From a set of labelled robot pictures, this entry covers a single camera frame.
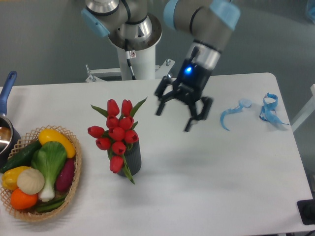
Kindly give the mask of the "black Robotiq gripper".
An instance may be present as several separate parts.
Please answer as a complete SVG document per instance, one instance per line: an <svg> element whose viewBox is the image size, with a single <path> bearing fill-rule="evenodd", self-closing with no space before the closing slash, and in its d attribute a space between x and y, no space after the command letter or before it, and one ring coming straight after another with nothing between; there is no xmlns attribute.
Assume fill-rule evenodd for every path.
<svg viewBox="0 0 315 236"><path fill-rule="evenodd" d="M213 47L195 40L191 44L189 51L184 59L176 79L169 75L163 76L154 95L158 98L159 106L156 115L160 116L165 103L176 99L188 105L190 118L184 128L189 132L194 121L206 120L213 103L213 99L203 96L202 92L220 59L220 52ZM164 94L168 86L172 90ZM203 107L201 112L197 113L196 102L201 100Z"/></svg>

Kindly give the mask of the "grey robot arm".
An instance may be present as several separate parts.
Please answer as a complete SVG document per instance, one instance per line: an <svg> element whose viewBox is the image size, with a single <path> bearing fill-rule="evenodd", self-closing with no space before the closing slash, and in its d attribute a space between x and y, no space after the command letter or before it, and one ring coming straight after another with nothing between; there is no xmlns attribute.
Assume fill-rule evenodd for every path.
<svg viewBox="0 0 315 236"><path fill-rule="evenodd" d="M81 16L99 37L108 37L116 47L123 80L155 77L155 48L162 34L157 17L149 13L145 0L88 0ZM202 95L240 17L240 9L227 0L170 0L163 11L165 24L189 33L193 42L176 79L165 75L155 96L156 114L167 101L176 99L190 110L185 127L205 120L212 99Z"/></svg>

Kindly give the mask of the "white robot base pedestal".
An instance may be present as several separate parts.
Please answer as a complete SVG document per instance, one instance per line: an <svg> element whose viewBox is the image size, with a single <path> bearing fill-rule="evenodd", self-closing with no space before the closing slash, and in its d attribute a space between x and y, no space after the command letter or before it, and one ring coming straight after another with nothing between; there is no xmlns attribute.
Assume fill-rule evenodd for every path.
<svg viewBox="0 0 315 236"><path fill-rule="evenodd" d="M153 80L161 79L170 73L175 61L167 58L162 64L156 64L156 45L139 51L126 52L117 49L119 67L109 69L92 69L86 65L86 82L105 82L110 80Z"/></svg>

